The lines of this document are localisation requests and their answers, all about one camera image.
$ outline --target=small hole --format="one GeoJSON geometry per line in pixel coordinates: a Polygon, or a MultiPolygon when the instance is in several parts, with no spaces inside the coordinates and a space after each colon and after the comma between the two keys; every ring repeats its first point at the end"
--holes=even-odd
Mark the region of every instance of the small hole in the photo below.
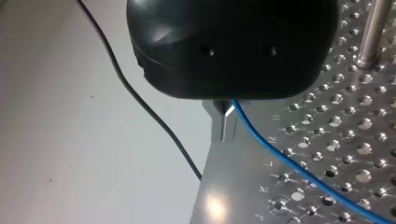
{"type": "Polygon", "coordinates": [[[337,140],[332,140],[331,142],[327,143],[327,149],[329,151],[336,151],[340,148],[340,142],[337,140]]]}
{"type": "Polygon", "coordinates": [[[340,117],[333,117],[329,120],[329,125],[335,128],[340,126],[342,122],[340,117]]]}
{"type": "Polygon", "coordinates": [[[331,97],[330,100],[331,100],[332,104],[339,105],[339,104],[341,104],[341,102],[343,102],[343,96],[340,94],[335,94],[331,97]]]}
{"type": "Polygon", "coordinates": [[[334,57],[334,62],[335,63],[343,63],[346,60],[346,57],[344,55],[338,55],[334,57]]]}
{"type": "Polygon", "coordinates": [[[314,100],[315,100],[315,94],[314,93],[308,93],[308,94],[304,95],[304,101],[306,103],[310,104],[310,103],[314,102],[314,100]]]}
{"type": "Polygon", "coordinates": [[[321,161],[323,160],[323,155],[320,152],[315,152],[311,155],[313,161],[321,161]]]}
{"type": "Polygon", "coordinates": [[[329,178],[333,178],[338,175],[338,169],[335,166],[331,166],[324,174],[329,178]]]}
{"type": "Polygon", "coordinates": [[[347,69],[348,72],[355,72],[358,70],[358,67],[356,65],[350,65],[347,69]]]}
{"type": "Polygon", "coordinates": [[[370,146],[370,144],[368,143],[363,143],[361,145],[358,146],[358,153],[363,155],[363,156],[367,156],[369,154],[372,153],[372,148],[370,146]]]}
{"type": "Polygon", "coordinates": [[[352,191],[352,185],[349,183],[345,183],[345,184],[341,185],[341,191],[343,191],[345,193],[352,191]]]}
{"type": "Polygon", "coordinates": [[[385,141],[387,141],[388,137],[385,133],[376,133],[374,135],[374,139],[375,139],[375,141],[378,141],[378,142],[385,142],[385,141]]]}
{"type": "Polygon", "coordinates": [[[369,84],[370,82],[373,81],[373,78],[370,75],[362,75],[362,76],[359,77],[359,81],[362,84],[369,84]]]}
{"type": "Polygon", "coordinates": [[[359,121],[359,128],[363,129],[363,130],[368,130],[371,128],[371,126],[373,125],[373,123],[371,122],[370,119],[362,119],[361,121],[359,121]]]}
{"type": "Polygon", "coordinates": [[[306,114],[303,116],[302,124],[310,124],[314,120],[314,117],[310,114],[306,114]]]}
{"type": "Polygon", "coordinates": [[[359,30],[358,29],[352,29],[349,31],[350,35],[358,35],[359,34],[359,30]]]}
{"type": "Polygon", "coordinates": [[[291,148],[283,150],[283,154],[285,154],[287,157],[290,157],[293,155],[293,150],[291,148]]]}
{"type": "Polygon", "coordinates": [[[353,85],[346,87],[346,91],[347,92],[354,92],[354,91],[356,91],[356,89],[357,89],[356,86],[353,86],[353,85]]]}
{"type": "Polygon", "coordinates": [[[356,113],[356,109],[355,109],[355,107],[349,107],[349,108],[346,108],[344,110],[344,112],[346,113],[346,115],[352,116],[356,113]]]}
{"type": "Polygon", "coordinates": [[[396,217],[396,205],[393,205],[393,206],[390,208],[390,213],[391,213],[394,217],[396,217]]]}
{"type": "Polygon", "coordinates": [[[335,199],[329,196],[323,197],[322,202],[326,206],[333,206],[335,204],[335,199]]]}
{"type": "Polygon", "coordinates": [[[367,183],[372,178],[370,172],[366,171],[366,170],[361,170],[361,171],[357,172],[355,177],[361,183],[367,183]]]}
{"type": "Polygon", "coordinates": [[[324,113],[326,112],[326,110],[328,110],[329,108],[326,105],[320,105],[317,107],[317,112],[318,113],[324,113]]]}
{"type": "Polygon", "coordinates": [[[358,52],[358,50],[359,50],[358,47],[352,46],[352,47],[349,47],[349,48],[347,49],[347,52],[348,52],[348,53],[356,53],[356,52],[358,52]]]}
{"type": "Polygon", "coordinates": [[[370,206],[370,202],[365,200],[365,199],[359,199],[356,201],[356,204],[360,205],[361,207],[370,210],[371,206],[370,206]]]}
{"type": "Polygon", "coordinates": [[[379,87],[375,87],[374,91],[376,93],[384,94],[385,92],[387,92],[387,88],[384,86],[379,86],[379,87]]]}
{"type": "Polygon", "coordinates": [[[296,202],[301,201],[304,198],[304,191],[302,189],[295,189],[291,194],[291,198],[296,202]]]}
{"type": "Polygon", "coordinates": [[[394,187],[396,187],[396,175],[390,178],[390,184],[392,184],[394,187]]]}
{"type": "Polygon", "coordinates": [[[297,111],[299,108],[300,108],[300,106],[297,104],[289,106],[289,110],[292,112],[297,111]]]}
{"type": "Polygon", "coordinates": [[[373,99],[370,96],[368,96],[368,95],[361,96],[359,98],[359,104],[360,105],[370,105],[372,102],[373,102],[373,99]]]}
{"type": "Polygon", "coordinates": [[[337,38],[337,45],[339,45],[339,46],[345,45],[346,42],[347,42],[347,39],[343,36],[340,36],[337,38]]]}
{"type": "Polygon", "coordinates": [[[341,162],[345,165],[349,165],[350,163],[352,163],[352,157],[351,156],[345,156],[341,159],[341,162]]]}
{"type": "Polygon", "coordinates": [[[341,83],[341,82],[343,82],[344,81],[344,75],[342,75],[342,74],[337,74],[337,75],[335,75],[335,76],[333,76],[332,77],[332,81],[334,82],[334,83],[341,83]]]}
{"type": "Polygon", "coordinates": [[[348,213],[342,213],[338,216],[338,220],[340,222],[351,222],[350,214],[348,213]]]}
{"type": "Polygon", "coordinates": [[[374,162],[374,166],[379,169],[385,168],[387,166],[387,161],[384,159],[379,159],[374,162]]]}
{"type": "Polygon", "coordinates": [[[347,27],[347,21],[340,21],[340,24],[338,25],[340,29],[347,27]]]}
{"type": "Polygon", "coordinates": [[[377,198],[384,198],[387,195],[387,191],[385,189],[379,188],[374,190],[374,196],[377,198]]]}
{"type": "Polygon", "coordinates": [[[396,147],[390,150],[390,156],[396,158],[396,147]]]}

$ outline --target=hole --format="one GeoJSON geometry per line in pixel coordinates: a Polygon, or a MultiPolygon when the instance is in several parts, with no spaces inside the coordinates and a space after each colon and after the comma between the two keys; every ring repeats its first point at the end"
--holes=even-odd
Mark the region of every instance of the hole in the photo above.
{"type": "Polygon", "coordinates": [[[210,46],[203,46],[201,48],[201,53],[205,57],[213,57],[215,55],[215,51],[210,46]]]}
{"type": "Polygon", "coordinates": [[[318,113],[324,113],[326,112],[326,110],[328,110],[329,108],[326,105],[320,105],[317,107],[317,112],[318,113]]]}
{"type": "Polygon", "coordinates": [[[290,106],[289,106],[289,111],[294,112],[294,111],[297,111],[299,108],[300,108],[300,106],[297,105],[297,104],[290,105],[290,106]]]}
{"type": "Polygon", "coordinates": [[[341,185],[341,191],[348,193],[350,191],[352,191],[352,185],[349,183],[344,183],[343,185],[341,185]]]}
{"type": "Polygon", "coordinates": [[[320,91],[327,91],[330,88],[328,84],[323,84],[319,86],[320,91]]]}
{"type": "Polygon", "coordinates": [[[340,222],[351,222],[350,214],[342,213],[342,214],[338,215],[338,220],[340,222]]]}
{"type": "Polygon", "coordinates": [[[344,110],[344,112],[346,113],[346,115],[352,116],[356,113],[356,109],[355,109],[355,107],[349,107],[349,108],[346,108],[344,110]]]}
{"type": "Polygon", "coordinates": [[[310,124],[314,120],[314,117],[310,114],[306,114],[303,116],[302,124],[310,124]]]}
{"type": "Polygon", "coordinates": [[[384,198],[385,196],[387,196],[387,191],[383,188],[375,189],[374,196],[377,198],[384,198]]]}
{"type": "Polygon", "coordinates": [[[308,207],[306,209],[306,214],[309,215],[310,217],[314,216],[317,214],[318,209],[314,206],[308,207]]]}
{"type": "Polygon", "coordinates": [[[390,150],[390,156],[396,158],[396,147],[390,150]]]}
{"type": "Polygon", "coordinates": [[[390,178],[390,184],[392,184],[394,187],[396,187],[396,175],[390,178]]]}
{"type": "Polygon", "coordinates": [[[347,39],[343,36],[340,36],[337,38],[337,45],[339,45],[339,46],[345,45],[346,42],[347,42],[347,39]]]}
{"type": "Polygon", "coordinates": [[[385,117],[385,116],[387,115],[387,111],[386,111],[385,109],[383,109],[383,108],[379,108],[379,109],[377,109],[377,110],[374,112],[374,114],[375,114],[377,117],[385,117]]]}
{"type": "Polygon", "coordinates": [[[322,72],[329,72],[330,69],[332,69],[332,67],[329,66],[328,64],[322,66],[322,72]]]}
{"type": "Polygon", "coordinates": [[[349,165],[350,163],[352,163],[352,157],[351,156],[345,156],[341,159],[341,162],[345,165],[349,165]]]}
{"type": "Polygon", "coordinates": [[[370,105],[372,102],[373,102],[373,99],[370,96],[368,96],[368,95],[361,96],[359,98],[359,104],[360,105],[370,105]]]}
{"type": "Polygon", "coordinates": [[[338,175],[338,169],[335,166],[331,166],[324,174],[329,178],[333,178],[338,175]]]}
{"type": "Polygon", "coordinates": [[[290,157],[293,155],[293,150],[291,148],[283,150],[283,154],[286,155],[287,157],[290,157]]]}
{"type": "Polygon", "coordinates": [[[342,136],[345,140],[352,140],[356,136],[356,133],[353,130],[347,129],[343,130],[342,136]]]}
{"type": "Polygon", "coordinates": [[[358,153],[363,155],[363,156],[367,156],[370,153],[372,153],[372,148],[371,148],[370,144],[363,143],[363,144],[359,145],[358,146],[358,153]]]}
{"type": "Polygon", "coordinates": [[[348,53],[356,53],[356,52],[358,52],[358,50],[359,50],[358,47],[352,46],[352,47],[349,47],[349,48],[347,49],[347,52],[348,52],[348,53]]]}
{"type": "Polygon", "coordinates": [[[278,179],[282,183],[288,183],[290,181],[290,175],[286,174],[286,173],[283,173],[283,174],[279,175],[278,179]]]}
{"type": "Polygon", "coordinates": [[[330,100],[331,100],[332,104],[339,105],[339,104],[341,104],[341,102],[343,102],[343,96],[340,94],[335,94],[331,97],[330,100]]]}
{"type": "Polygon", "coordinates": [[[378,142],[385,142],[385,141],[387,141],[388,137],[385,133],[376,133],[374,135],[374,139],[375,139],[375,141],[378,141],[378,142]]]}
{"type": "Polygon", "coordinates": [[[349,15],[351,19],[357,19],[359,17],[359,13],[355,12],[349,15]]]}
{"type": "Polygon", "coordinates": [[[373,78],[370,75],[362,75],[362,76],[359,77],[359,81],[362,84],[369,84],[370,82],[373,81],[373,78]]]}
{"type": "Polygon", "coordinates": [[[299,147],[308,147],[311,144],[311,140],[307,137],[303,137],[303,141],[298,145],[299,147]]]}
{"type": "Polygon", "coordinates": [[[387,92],[387,88],[384,86],[379,86],[379,87],[375,87],[374,91],[376,93],[384,94],[385,92],[387,92]]]}
{"type": "Polygon", "coordinates": [[[310,103],[314,102],[314,100],[315,100],[315,94],[314,93],[308,93],[308,94],[304,95],[304,101],[306,103],[310,104],[310,103]]]}
{"type": "Polygon", "coordinates": [[[335,75],[335,76],[333,76],[332,77],[332,81],[334,82],[334,83],[341,83],[341,82],[343,82],[344,81],[344,75],[342,75],[342,74],[337,74],[337,75],[335,75]]]}
{"type": "Polygon", "coordinates": [[[358,67],[356,65],[350,65],[347,69],[348,72],[355,72],[358,70],[358,67]]]}
{"type": "Polygon", "coordinates": [[[321,161],[321,160],[323,160],[323,155],[321,154],[321,152],[314,152],[311,155],[311,158],[313,161],[321,161]]]}
{"type": "Polygon", "coordinates": [[[389,105],[393,108],[396,108],[396,98],[393,98],[389,101],[389,105]]]}
{"type": "Polygon", "coordinates": [[[346,57],[344,55],[337,55],[334,57],[335,63],[343,63],[345,60],[346,60],[346,57]]]}
{"type": "Polygon", "coordinates": [[[324,129],[318,128],[314,130],[314,135],[323,135],[324,134],[324,129]]]}
{"type": "Polygon", "coordinates": [[[340,148],[340,142],[337,140],[332,140],[331,142],[327,143],[327,149],[329,151],[335,151],[338,150],[338,148],[340,148]]]}
{"type": "Polygon", "coordinates": [[[358,35],[359,34],[359,30],[358,29],[352,29],[349,31],[350,35],[358,35]]]}
{"type": "Polygon", "coordinates": [[[347,21],[340,21],[338,27],[340,27],[340,29],[347,27],[347,21]]]}
{"type": "Polygon", "coordinates": [[[374,166],[379,169],[385,168],[387,166],[387,161],[384,159],[379,159],[374,162],[374,166]]]}
{"type": "Polygon", "coordinates": [[[301,201],[304,196],[304,191],[302,189],[295,189],[290,196],[294,201],[299,202],[301,201]]]}
{"type": "Polygon", "coordinates": [[[286,133],[289,135],[297,133],[297,127],[294,125],[290,125],[289,127],[286,128],[286,133]]]}
{"type": "Polygon", "coordinates": [[[361,170],[361,171],[357,172],[355,177],[361,183],[367,183],[372,178],[370,172],[367,170],[361,170]]]}
{"type": "Polygon", "coordinates": [[[396,76],[392,76],[389,80],[389,83],[395,86],[396,85],[396,76]]]}
{"type": "Polygon", "coordinates": [[[393,217],[396,217],[396,205],[393,205],[390,208],[390,213],[393,215],[393,217]]]}
{"type": "Polygon", "coordinates": [[[356,201],[356,204],[360,205],[361,207],[370,210],[371,206],[370,206],[370,202],[365,200],[365,199],[359,199],[356,201]]]}
{"type": "Polygon", "coordinates": [[[333,206],[335,204],[335,199],[329,196],[322,198],[322,203],[326,206],[333,206]]]}
{"type": "Polygon", "coordinates": [[[329,120],[329,125],[335,128],[340,126],[342,122],[340,117],[335,116],[329,120]]]}
{"type": "Polygon", "coordinates": [[[346,87],[347,92],[354,92],[354,91],[356,91],[356,89],[357,89],[356,86],[353,86],[353,85],[346,87]]]}
{"type": "Polygon", "coordinates": [[[362,119],[361,121],[359,121],[358,126],[360,129],[368,130],[371,128],[372,125],[373,123],[369,119],[362,119]]]}

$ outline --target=black cable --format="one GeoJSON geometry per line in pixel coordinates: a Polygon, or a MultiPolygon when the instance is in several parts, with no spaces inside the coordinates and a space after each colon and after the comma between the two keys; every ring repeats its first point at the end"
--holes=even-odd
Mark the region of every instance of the black cable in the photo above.
{"type": "Polygon", "coordinates": [[[102,29],[100,28],[99,24],[96,22],[95,18],[91,14],[91,12],[87,9],[87,7],[84,5],[84,3],[81,0],[76,0],[81,7],[82,11],[85,13],[85,15],[88,17],[88,20],[90,20],[93,28],[95,28],[96,33],[99,35],[99,37],[102,39],[103,44],[105,45],[105,48],[107,50],[108,56],[110,57],[111,62],[113,63],[114,69],[116,70],[117,75],[119,76],[120,81],[122,84],[125,86],[126,90],[131,93],[131,95],[136,99],[136,101],[155,119],[155,121],[160,124],[161,127],[169,134],[169,136],[172,138],[172,140],[175,142],[177,145],[178,149],[180,150],[181,154],[183,154],[184,159],[186,159],[187,163],[191,167],[191,169],[195,172],[196,176],[198,177],[199,180],[201,180],[202,175],[195,166],[194,162],[192,161],[189,153],[186,151],[186,148],[183,147],[181,144],[180,140],[176,137],[176,135],[172,132],[172,130],[166,125],[165,122],[149,107],[148,104],[142,99],[142,97],[139,96],[139,94],[132,88],[132,86],[129,84],[128,80],[125,78],[124,74],[121,71],[120,65],[117,62],[116,56],[114,55],[113,49],[111,48],[110,44],[108,43],[108,40],[103,33],[102,29]]]}

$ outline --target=perforated metal plate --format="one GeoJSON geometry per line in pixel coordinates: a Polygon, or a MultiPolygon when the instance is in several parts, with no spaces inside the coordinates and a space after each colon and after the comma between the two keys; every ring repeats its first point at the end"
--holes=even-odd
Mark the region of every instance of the perforated metal plate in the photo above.
{"type": "MultiPolygon", "coordinates": [[[[362,71],[353,58],[370,3],[340,0],[338,33],[308,91],[250,102],[246,112],[279,150],[350,200],[396,221],[396,5],[379,66],[362,71]]],[[[344,222],[370,223],[276,160],[241,122],[233,142],[212,144],[191,224],[344,222]]]]}

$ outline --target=blue cable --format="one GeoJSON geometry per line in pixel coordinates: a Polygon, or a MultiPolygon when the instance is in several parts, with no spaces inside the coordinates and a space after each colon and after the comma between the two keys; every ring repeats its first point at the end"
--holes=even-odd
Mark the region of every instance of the blue cable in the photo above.
{"type": "Polygon", "coordinates": [[[359,205],[353,203],[350,201],[348,198],[344,197],[343,195],[339,194],[337,191],[334,189],[330,188],[327,186],[324,182],[319,180],[317,177],[306,171],[303,167],[300,166],[297,162],[294,160],[290,159],[289,157],[285,156],[282,152],[274,148],[271,144],[269,144],[253,127],[253,125],[250,123],[248,120],[248,117],[246,116],[245,112],[243,111],[241,105],[236,101],[233,100],[233,106],[236,109],[236,112],[238,113],[240,119],[244,122],[244,124],[247,126],[247,129],[249,132],[261,143],[264,147],[266,147],[278,160],[282,161],[283,163],[287,164],[290,168],[294,169],[297,171],[304,179],[308,180],[309,182],[315,184],[319,189],[321,189],[323,192],[328,194],[329,196],[333,197],[337,202],[343,204],[345,207],[348,209],[361,214],[362,216],[370,219],[376,224],[392,224],[394,222],[387,220],[384,217],[381,217],[371,211],[368,211],[364,209],[363,207],[360,207],[359,205]]]}

